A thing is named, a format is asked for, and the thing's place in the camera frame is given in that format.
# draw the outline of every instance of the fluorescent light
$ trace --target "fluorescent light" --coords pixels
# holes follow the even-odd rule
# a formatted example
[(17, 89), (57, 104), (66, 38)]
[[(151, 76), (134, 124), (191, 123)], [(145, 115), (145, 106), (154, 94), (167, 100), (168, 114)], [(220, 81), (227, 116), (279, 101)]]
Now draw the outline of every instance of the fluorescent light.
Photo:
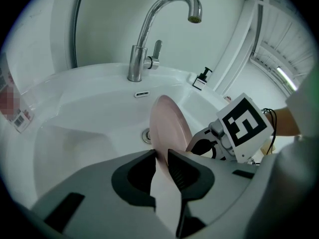
[(297, 87), (293, 83), (293, 81), (288, 77), (288, 75), (280, 67), (277, 67), (277, 71), (285, 78), (285, 80), (289, 83), (293, 90), (296, 91)]

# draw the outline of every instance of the ceiling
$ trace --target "ceiling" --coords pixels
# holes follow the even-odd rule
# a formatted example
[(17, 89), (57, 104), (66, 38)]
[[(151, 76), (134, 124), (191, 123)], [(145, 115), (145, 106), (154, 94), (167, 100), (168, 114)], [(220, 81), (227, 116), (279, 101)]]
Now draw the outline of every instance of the ceiling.
[(256, 10), (252, 28), (257, 31), (259, 17), (260, 33), (251, 60), (263, 66), (289, 89), (276, 70), (281, 67), (299, 86), (317, 61), (316, 42), (289, 0), (258, 0), (258, 4), (261, 10)]

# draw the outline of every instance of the wall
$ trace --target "wall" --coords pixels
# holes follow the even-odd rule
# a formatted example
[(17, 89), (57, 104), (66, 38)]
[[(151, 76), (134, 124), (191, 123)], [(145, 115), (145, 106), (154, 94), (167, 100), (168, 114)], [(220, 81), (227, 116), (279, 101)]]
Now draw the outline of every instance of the wall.
[(1, 53), (6, 53), (20, 92), (54, 73), (50, 49), (53, 1), (32, 0), (20, 14), (1, 49)]
[[(229, 88), (226, 96), (232, 100), (241, 93), (246, 93), (260, 108), (280, 109), (286, 105), (286, 97), (281, 90), (250, 61), (244, 66), (233, 85)], [(293, 142), (292, 136), (277, 136), (275, 140), (275, 152), (287, 144)]]
[[(78, 66), (130, 60), (145, 16), (156, 0), (82, 0), (76, 32)], [(202, 23), (187, 21), (181, 1), (157, 15), (146, 47), (152, 55), (156, 40), (163, 46), (163, 66), (200, 73), (214, 68), (237, 24), (244, 0), (200, 0)]]

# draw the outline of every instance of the white sink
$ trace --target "white sink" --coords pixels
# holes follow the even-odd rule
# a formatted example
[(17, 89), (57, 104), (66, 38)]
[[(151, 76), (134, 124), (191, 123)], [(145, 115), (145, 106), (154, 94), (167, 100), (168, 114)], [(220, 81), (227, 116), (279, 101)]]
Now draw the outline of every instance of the white sink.
[[(22, 134), (6, 123), (1, 138), (1, 171), (16, 201), (30, 208), (85, 166), (151, 149), (141, 134), (160, 95), (178, 104), (193, 134), (227, 105), (210, 88), (194, 88), (193, 73), (159, 67), (133, 83), (127, 71), (125, 64), (82, 67), (53, 75), (23, 94), (35, 119)], [(135, 98), (140, 91), (150, 94)], [(162, 187), (163, 181), (152, 185), (152, 192), (163, 192)]]

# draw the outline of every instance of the chrome faucet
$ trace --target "chrome faucet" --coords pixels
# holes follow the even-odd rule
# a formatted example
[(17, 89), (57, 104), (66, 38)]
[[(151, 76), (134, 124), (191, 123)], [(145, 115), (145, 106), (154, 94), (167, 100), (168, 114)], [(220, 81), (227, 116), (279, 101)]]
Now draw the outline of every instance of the chrome faucet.
[(156, 69), (159, 66), (159, 55), (162, 41), (158, 40), (156, 42), (153, 56), (147, 57), (147, 59), (147, 48), (145, 48), (145, 44), (156, 14), (165, 5), (173, 1), (185, 1), (188, 4), (188, 21), (191, 23), (201, 22), (202, 7), (199, 0), (157, 0), (146, 15), (137, 45), (132, 46), (128, 74), (128, 79), (130, 81), (140, 82), (142, 80), (142, 71), (144, 68)]

